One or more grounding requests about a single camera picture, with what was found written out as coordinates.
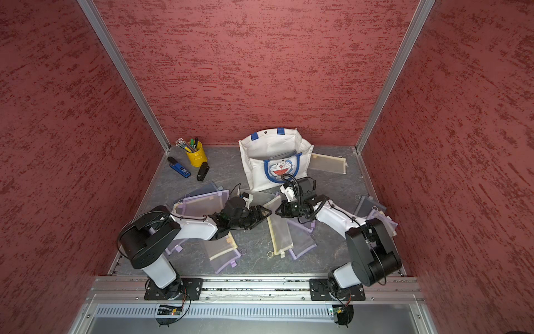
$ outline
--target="tote bag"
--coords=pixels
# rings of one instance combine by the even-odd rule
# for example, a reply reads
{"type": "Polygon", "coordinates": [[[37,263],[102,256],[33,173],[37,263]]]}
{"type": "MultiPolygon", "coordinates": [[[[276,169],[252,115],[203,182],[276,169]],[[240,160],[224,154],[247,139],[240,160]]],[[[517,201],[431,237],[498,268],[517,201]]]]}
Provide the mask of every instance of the tote bag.
{"type": "Polygon", "coordinates": [[[261,191],[283,184],[285,173],[306,177],[313,145],[297,129],[277,128],[251,134],[239,141],[239,149],[249,188],[261,191]]]}

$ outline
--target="black cable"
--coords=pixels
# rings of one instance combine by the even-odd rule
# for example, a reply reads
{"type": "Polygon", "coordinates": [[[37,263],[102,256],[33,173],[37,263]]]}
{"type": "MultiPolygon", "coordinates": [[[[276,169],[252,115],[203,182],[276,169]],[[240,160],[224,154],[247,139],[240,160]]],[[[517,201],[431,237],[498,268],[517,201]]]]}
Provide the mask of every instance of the black cable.
{"type": "Polygon", "coordinates": [[[228,194],[228,198],[231,197],[233,191],[237,188],[238,185],[241,186],[241,182],[239,182],[238,184],[236,184],[235,187],[232,189],[232,191],[230,191],[230,193],[228,194]]]}
{"type": "Polygon", "coordinates": [[[281,178],[282,178],[282,180],[291,183],[291,185],[293,186],[293,189],[295,190],[295,195],[297,197],[297,202],[299,203],[299,205],[302,204],[301,203],[300,186],[299,186],[299,182],[297,181],[296,177],[291,175],[291,174],[287,174],[286,173],[286,174],[282,174],[281,178]]]}
{"type": "Polygon", "coordinates": [[[345,312],[345,303],[341,302],[341,300],[340,300],[338,297],[336,297],[333,293],[331,293],[331,295],[332,295],[335,299],[337,299],[337,301],[341,304],[341,308],[343,309],[343,312],[345,312]]]}
{"type": "Polygon", "coordinates": [[[363,234],[364,234],[364,238],[365,240],[367,241],[367,244],[371,247],[371,250],[373,251],[374,253],[374,256],[376,256],[376,259],[378,260],[378,263],[380,264],[380,267],[382,267],[382,273],[384,274],[384,283],[380,283],[379,281],[377,281],[378,284],[380,285],[385,285],[386,283],[388,283],[388,280],[386,278],[386,271],[384,270],[384,266],[382,265],[382,261],[380,261],[380,258],[378,257],[378,254],[376,253],[376,251],[374,250],[374,248],[370,245],[369,243],[369,238],[367,237],[367,234],[365,232],[365,229],[362,228],[362,225],[360,225],[360,223],[358,223],[358,221],[356,219],[354,219],[354,217],[351,217],[349,216],[348,214],[346,214],[345,212],[339,210],[338,208],[336,208],[333,204],[331,204],[330,202],[328,202],[328,204],[330,204],[330,208],[331,209],[334,209],[334,210],[338,210],[339,212],[341,212],[342,214],[344,214],[345,216],[347,216],[348,218],[350,218],[351,221],[353,221],[354,223],[358,224],[358,226],[360,227],[360,230],[362,230],[363,234]]]}
{"type": "Polygon", "coordinates": [[[306,224],[306,223],[309,223],[309,222],[311,222],[311,221],[314,221],[315,219],[307,220],[307,221],[305,221],[305,222],[303,222],[303,223],[300,221],[300,217],[297,217],[297,220],[299,221],[300,224],[303,224],[303,225],[304,225],[304,224],[306,224]]]}
{"type": "Polygon", "coordinates": [[[326,204],[326,199],[323,199],[323,201],[321,201],[321,204],[319,204],[319,206],[317,207],[317,209],[308,217],[308,219],[314,219],[315,216],[319,213],[319,211],[321,211],[321,209],[323,208],[323,206],[325,206],[326,204]]]}
{"type": "Polygon", "coordinates": [[[176,323],[176,322],[178,322],[180,319],[182,319],[182,318],[187,314],[187,312],[189,312],[189,309],[191,308],[191,297],[190,297],[187,293],[185,293],[185,292],[183,292],[183,293],[186,295],[187,298],[189,298],[189,305],[187,306],[187,310],[182,314],[181,317],[179,317],[178,319],[176,319],[176,320],[174,320],[174,321],[172,321],[172,322],[169,322],[169,323],[161,323],[161,322],[158,320],[158,318],[155,318],[155,319],[156,319],[156,322],[157,322],[160,326],[161,326],[161,325],[164,325],[164,326],[166,325],[166,326],[168,326],[168,325],[170,325],[170,324],[176,323]]]}
{"type": "MultiPolygon", "coordinates": [[[[170,212],[165,212],[165,211],[148,211],[148,212],[142,213],[142,214],[138,215],[137,217],[135,217],[134,219],[130,220],[126,225],[124,225],[124,227],[121,229],[121,231],[124,230],[126,226],[132,224],[132,222],[138,220],[138,219],[141,218],[142,216],[147,215],[147,214],[149,214],[149,213],[166,213],[166,214],[169,214],[169,215],[171,215],[171,216],[173,216],[173,217],[180,218],[180,220],[182,220],[182,219],[184,218],[183,216],[177,216],[177,215],[175,215],[175,214],[172,214],[172,213],[170,213],[170,212]]],[[[204,218],[203,218],[203,219],[197,219],[197,218],[187,218],[187,219],[198,220],[198,221],[206,221],[207,218],[208,218],[208,217],[207,217],[206,215],[204,215],[204,218]]],[[[159,222],[160,220],[161,220],[161,219],[154,220],[154,221],[152,221],[151,223],[157,223],[157,222],[159,222]]],[[[119,233],[119,236],[118,236],[118,238],[117,238],[117,242],[116,242],[117,250],[119,251],[119,253],[121,253],[122,256],[124,256],[124,257],[127,258],[127,259],[128,259],[128,257],[126,256],[126,254],[124,254],[124,253],[121,251],[121,248],[119,247],[119,242],[120,242],[122,236],[123,236],[126,232],[128,232],[132,227],[134,227],[134,226],[135,226],[135,225],[132,224],[128,229],[126,229],[125,231],[119,233]]]]}

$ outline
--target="pen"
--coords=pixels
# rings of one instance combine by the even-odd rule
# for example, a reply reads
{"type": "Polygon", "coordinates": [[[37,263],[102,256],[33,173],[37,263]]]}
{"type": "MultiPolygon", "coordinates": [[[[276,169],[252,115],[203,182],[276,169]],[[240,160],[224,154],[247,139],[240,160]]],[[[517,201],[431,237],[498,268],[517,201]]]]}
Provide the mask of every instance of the pen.
{"type": "Polygon", "coordinates": [[[192,146],[190,146],[189,144],[187,144],[187,143],[185,142],[185,140],[183,140],[183,138],[178,138],[177,142],[179,142],[180,144],[185,145],[191,152],[196,152],[196,150],[195,150],[192,146]]]}
{"type": "Polygon", "coordinates": [[[176,144],[176,146],[181,147],[182,149],[184,149],[186,152],[189,152],[189,153],[193,152],[189,148],[187,148],[187,146],[185,146],[184,143],[181,143],[180,141],[176,141],[175,144],[176,144]]]}

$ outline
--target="red textured wall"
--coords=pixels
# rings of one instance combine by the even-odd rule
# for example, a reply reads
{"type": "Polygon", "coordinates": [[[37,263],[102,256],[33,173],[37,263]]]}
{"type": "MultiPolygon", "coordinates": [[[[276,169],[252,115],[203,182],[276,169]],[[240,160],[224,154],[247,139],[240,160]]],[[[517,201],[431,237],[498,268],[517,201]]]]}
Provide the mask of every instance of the red textured wall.
{"type": "Polygon", "coordinates": [[[354,145],[418,0],[95,3],[172,142],[354,145]]]}
{"type": "Polygon", "coordinates": [[[441,334],[534,332],[534,2],[437,1],[365,146],[441,334]]]}
{"type": "Polygon", "coordinates": [[[71,0],[0,5],[1,333],[64,333],[163,154],[71,0]]]}

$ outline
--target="yellow pen holder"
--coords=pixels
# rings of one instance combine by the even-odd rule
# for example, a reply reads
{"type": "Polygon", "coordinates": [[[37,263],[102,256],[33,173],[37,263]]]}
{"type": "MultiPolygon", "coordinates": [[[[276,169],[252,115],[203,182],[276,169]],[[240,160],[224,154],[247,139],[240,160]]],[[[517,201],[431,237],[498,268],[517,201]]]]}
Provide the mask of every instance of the yellow pen holder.
{"type": "Polygon", "coordinates": [[[197,152],[193,153],[187,152],[187,150],[185,151],[193,167],[200,167],[203,162],[208,162],[208,157],[206,157],[206,154],[204,153],[201,142],[198,142],[197,150],[197,152]]]}

